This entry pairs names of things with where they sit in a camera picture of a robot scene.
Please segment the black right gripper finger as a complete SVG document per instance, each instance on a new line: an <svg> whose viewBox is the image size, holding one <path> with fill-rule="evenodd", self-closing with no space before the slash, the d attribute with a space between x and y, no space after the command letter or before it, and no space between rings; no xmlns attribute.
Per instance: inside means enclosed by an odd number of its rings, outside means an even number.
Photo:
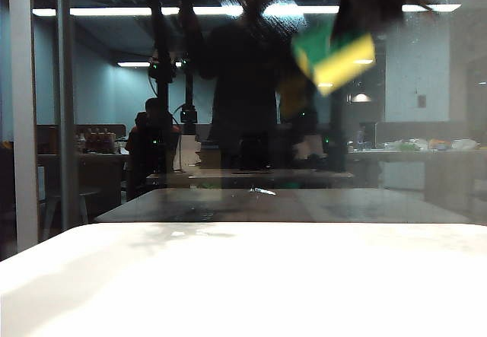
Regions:
<svg viewBox="0 0 487 337"><path fill-rule="evenodd" d="M341 5L334 20L330 41L338 43L346 37L358 37L370 33L368 18L369 13L366 7Z"/></svg>

